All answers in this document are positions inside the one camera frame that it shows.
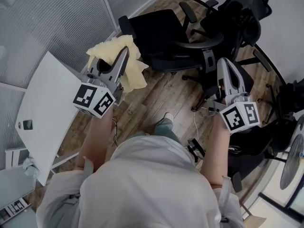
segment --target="shoe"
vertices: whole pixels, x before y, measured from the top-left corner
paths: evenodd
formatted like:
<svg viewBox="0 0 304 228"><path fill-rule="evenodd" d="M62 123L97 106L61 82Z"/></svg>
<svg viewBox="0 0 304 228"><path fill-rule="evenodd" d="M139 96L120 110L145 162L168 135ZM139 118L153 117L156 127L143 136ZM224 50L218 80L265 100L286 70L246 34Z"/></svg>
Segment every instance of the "shoe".
<svg viewBox="0 0 304 228"><path fill-rule="evenodd" d="M174 116L173 116L170 112L167 112L167 113L163 116L163 118L164 118L164 119L167 118L167 119L169 119L171 122L173 122L173 120L174 120Z"/></svg>

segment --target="wooden floor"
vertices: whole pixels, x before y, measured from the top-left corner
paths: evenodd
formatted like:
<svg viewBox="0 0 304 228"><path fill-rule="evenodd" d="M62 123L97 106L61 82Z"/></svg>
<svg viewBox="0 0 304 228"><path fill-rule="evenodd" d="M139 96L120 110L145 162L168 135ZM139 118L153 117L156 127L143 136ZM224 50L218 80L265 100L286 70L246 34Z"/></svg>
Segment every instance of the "wooden floor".
<svg viewBox="0 0 304 228"><path fill-rule="evenodd" d="M183 22L184 14L179 7L179 2L187 2L198 18L198 23L190 24L188 29L188 37L190 41L203 39L196 34L191 36L190 29L201 29L199 21L206 16L206 8L192 0L158 0L143 13L149 13L156 10L172 9L179 20ZM237 61L251 58L253 48L245 47L240 49ZM281 85L275 72L266 72L260 64L253 64L245 66L246 71L254 79L254 86L252 89L253 99L265 98L270 100L269 89L266 84L270 84L274 89ZM182 75L197 75L197 70L187 70L178 72L175 75L171 73L160 73L151 70L150 68L144 71L144 78L147 86L143 89L133 90L125 96L119 107L114 109L114 116L118 120L117 142L118 144L125 141L129 136L135 134L139 130L150 132L154 124L163 118L166 112L171 112L174 115L173 131L179 137L182 144L186 145L190 138L197 138L197 131L193 121L195 118L199 143L203 148L206 148L207 140L212 129L212 117L207 117L207 112L201 109L199 112L193 114L191 107L197 102L202 94L201 86L193 81L183 81ZM258 103L258 110L261 121L266 119L270 112L270 106L261 102ZM90 116L83 113L78 113L70 130L59 150L59 155L69 152L71 150L80 148L82 142L87 134ZM107 153L107 160L111 157L116 145L113 142L115 134L114 124L112 126L112 135ZM56 171L68 171L74 167L74 161L69 161L62 166L59 166ZM258 180L263 173L263 168L257 168L247 178L243 180L243 190L238 193L238 196L243 199L247 192L251 189L253 184ZM33 204L36 209L40 204L45 188L37 186L36 190L28 196L28 201Z"/></svg>

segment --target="towel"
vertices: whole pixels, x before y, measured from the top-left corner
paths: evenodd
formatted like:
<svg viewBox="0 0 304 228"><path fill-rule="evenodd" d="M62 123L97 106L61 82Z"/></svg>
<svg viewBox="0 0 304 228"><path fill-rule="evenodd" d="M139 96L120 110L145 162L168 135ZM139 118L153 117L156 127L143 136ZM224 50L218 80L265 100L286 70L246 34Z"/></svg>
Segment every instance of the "towel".
<svg viewBox="0 0 304 228"><path fill-rule="evenodd" d="M142 71L148 67L141 61L138 61L141 54L138 47L133 42L133 37L129 35L113 37L110 41L102 42L86 52L90 55L88 69L91 67L93 59L103 59L107 64L112 65L118 53L127 46L129 48L129 60L120 79L123 86L123 92L128 93L134 89L141 89L147 86Z"/></svg>

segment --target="white cable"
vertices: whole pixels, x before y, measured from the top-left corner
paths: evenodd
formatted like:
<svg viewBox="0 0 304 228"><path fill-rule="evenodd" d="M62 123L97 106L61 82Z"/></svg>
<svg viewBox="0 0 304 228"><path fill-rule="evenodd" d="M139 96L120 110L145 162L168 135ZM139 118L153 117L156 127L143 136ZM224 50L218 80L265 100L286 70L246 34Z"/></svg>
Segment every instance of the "white cable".
<svg viewBox="0 0 304 228"><path fill-rule="evenodd" d="M193 121L194 121L194 124L195 124L195 127L196 127L196 134L198 136L198 138L197 138L197 141L198 141L199 140L199 130L198 130L198 127L197 127L196 122L195 122L195 113L193 113Z"/></svg>

